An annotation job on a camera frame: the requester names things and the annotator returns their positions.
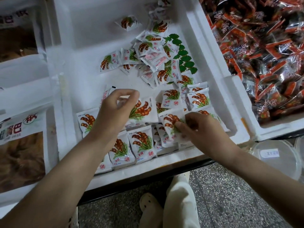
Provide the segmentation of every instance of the person's left hand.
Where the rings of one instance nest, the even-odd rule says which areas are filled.
[[[121,96],[130,95],[123,106],[117,106]],[[100,143],[102,149],[110,151],[115,145],[118,133],[123,129],[129,119],[131,110],[139,99],[139,92],[132,89],[117,89],[103,102],[91,131],[85,137]]]

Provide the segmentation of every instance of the speckled floor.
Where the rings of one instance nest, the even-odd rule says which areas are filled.
[[[163,206],[170,179],[142,186],[78,208],[81,228],[138,227],[139,199],[151,192]],[[242,179],[215,163],[191,171],[201,227],[291,227]]]

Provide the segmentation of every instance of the plastic lid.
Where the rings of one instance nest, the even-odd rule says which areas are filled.
[[[304,136],[295,140],[295,149],[300,153],[302,158],[302,168],[304,169]]]
[[[299,153],[289,142],[266,140],[256,143],[250,153],[292,179],[299,180],[302,160]]]

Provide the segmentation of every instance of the white label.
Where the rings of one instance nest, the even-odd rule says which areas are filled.
[[[278,149],[264,149],[260,151],[260,155],[262,158],[269,158],[269,157],[279,157]]]

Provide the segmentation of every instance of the pile of red wrapped candy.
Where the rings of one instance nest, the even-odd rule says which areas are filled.
[[[199,0],[260,124],[304,110],[304,0]]]

